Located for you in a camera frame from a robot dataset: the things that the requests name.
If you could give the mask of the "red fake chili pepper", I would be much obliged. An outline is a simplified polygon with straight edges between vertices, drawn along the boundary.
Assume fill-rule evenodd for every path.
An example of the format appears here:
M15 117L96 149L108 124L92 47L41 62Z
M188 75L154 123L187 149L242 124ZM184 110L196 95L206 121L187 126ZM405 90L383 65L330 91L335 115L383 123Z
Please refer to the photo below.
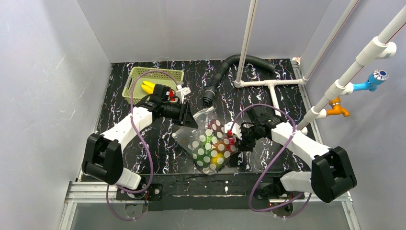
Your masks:
M176 95L174 90L170 90L169 92L169 100L170 101L175 101L176 100Z

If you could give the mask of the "clear zip top bag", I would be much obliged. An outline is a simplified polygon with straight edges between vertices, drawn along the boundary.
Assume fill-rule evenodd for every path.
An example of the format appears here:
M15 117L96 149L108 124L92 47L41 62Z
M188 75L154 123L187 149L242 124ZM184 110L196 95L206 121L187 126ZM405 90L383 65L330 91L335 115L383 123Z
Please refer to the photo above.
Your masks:
M189 153L199 170L207 175L215 174L237 153L237 140L227 136L214 107L198 111L193 118L197 129L182 126L172 137Z

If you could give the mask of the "yellow fake banana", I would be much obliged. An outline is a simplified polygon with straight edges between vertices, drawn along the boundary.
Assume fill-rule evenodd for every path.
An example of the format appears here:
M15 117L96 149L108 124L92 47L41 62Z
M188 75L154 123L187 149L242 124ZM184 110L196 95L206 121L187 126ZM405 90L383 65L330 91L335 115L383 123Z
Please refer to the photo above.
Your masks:
M147 94L152 94L154 91L155 83L149 82L149 81L143 81L141 84L142 90L147 93Z

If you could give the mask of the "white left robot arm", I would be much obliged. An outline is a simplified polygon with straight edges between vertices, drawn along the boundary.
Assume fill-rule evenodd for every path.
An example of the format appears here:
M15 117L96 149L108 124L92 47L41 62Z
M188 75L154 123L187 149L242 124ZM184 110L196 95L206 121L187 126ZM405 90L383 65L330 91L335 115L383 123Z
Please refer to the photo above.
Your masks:
M82 171L109 185L116 185L126 191L139 193L142 177L125 168L122 152L134 137L141 137L140 131L155 120L164 117L173 124L191 128L198 125L185 96L189 87L177 85L174 95L171 88L156 84L151 94L132 105L130 114L113 128L102 134L91 134L86 142Z

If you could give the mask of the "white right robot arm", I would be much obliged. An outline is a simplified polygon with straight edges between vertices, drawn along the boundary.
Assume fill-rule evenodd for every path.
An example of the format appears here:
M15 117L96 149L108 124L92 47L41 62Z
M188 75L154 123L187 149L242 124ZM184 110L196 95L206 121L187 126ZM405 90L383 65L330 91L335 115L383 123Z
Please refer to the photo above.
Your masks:
M340 146L335 148L320 144L296 129L295 121L288 115L272 116L264 109L264 104L248 106L244 111L250 119L250 127L235 121L226 125L228 136L237 138L241 151L252 151L256 141L262 138L282 145L281 152L290 150L309 167L308 172L283 172L273 178L270 185L254 193L273 196L288 192L315 194L325 203L355 188L358 184L350 158Z

